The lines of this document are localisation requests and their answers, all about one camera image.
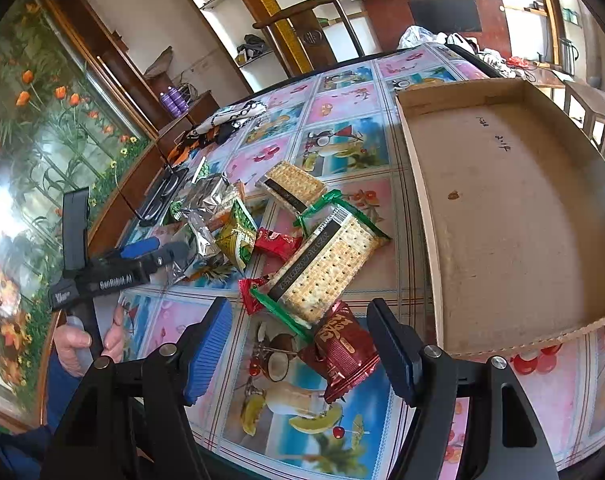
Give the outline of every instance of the black label strip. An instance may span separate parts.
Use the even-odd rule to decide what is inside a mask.
[[[307,210],[306,204],[296,196],[289,193],[284,187],[271,178],[267,178],[263,184],[273,189],[286,203],[292,206],[298,213],[304,213]]]
[[[309,247],[300,255],[300,258],[282,275],[282,278],[269,291],[269,298],[274,301],[280,300],[282,295],[298,279],[304,270],[318,256],[319,252],[329,243],[331,238],[339,231],[341,225],[335,220],[330,220]]]

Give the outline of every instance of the human hand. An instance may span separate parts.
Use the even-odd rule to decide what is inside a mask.
[[[103,341],[105,351],[102,352],[102,355],[108,355],[116,363],[122,361],[124,352],[123,319],[124,310],[122,306],[118,305],[114,311],[114,322],[109,327]],[[74,377],[82,377],[85,371],[81,370],[76,349],[89,348],[91,336],[84,330],[65,324],[54,331],[54,343],[62,367]]]

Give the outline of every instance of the metal screw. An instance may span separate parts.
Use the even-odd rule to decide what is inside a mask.
[[[442,355],[442,350],[438,345],[427,345],[425,346],[425,355],[436,359]]]
[[[160,350],[159,350],[160,355],[162,355],[164,357],[172,356],[177,351],[178,351],[178,347],[176,347],[176,345],[174,345],[173,343],[166,343],[163,346],[161,346]]]
[[[106,355],[101,355],[98,359],[94,361],[94,367],[98,370],[103,370],[109,366],[109,357]]]
[[[499,355],[493,356],[491,358],[491,364],[498,368],[498,370],[504,370],[506,368],[505,358],[500,357]]]

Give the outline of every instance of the purple bottle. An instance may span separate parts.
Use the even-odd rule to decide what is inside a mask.
[[[176,104],[178,109],[184,113],[189,109],[189,105],[186,103],[185,98],[182,97],[180,90],[172,86],[169,87],[169,97]]]
[[[160,92],[160,102],[162,102],[162,104],[165,106],[165,108],[167,110],[169,110],[169,113],[171,115],[173,115],[173,117],[180,117],[180,115],[182,115],[182,112],[179,110],[179,108],[176,106],[176,104],[171,100],[171,97],[169,97],[169,94]]]

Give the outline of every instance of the floral glass panel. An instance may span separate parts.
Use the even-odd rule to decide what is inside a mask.
[[[62,196],[90,188],[90,222],[148,140],[38,0],[0,22],[0,411],[33,422]]]

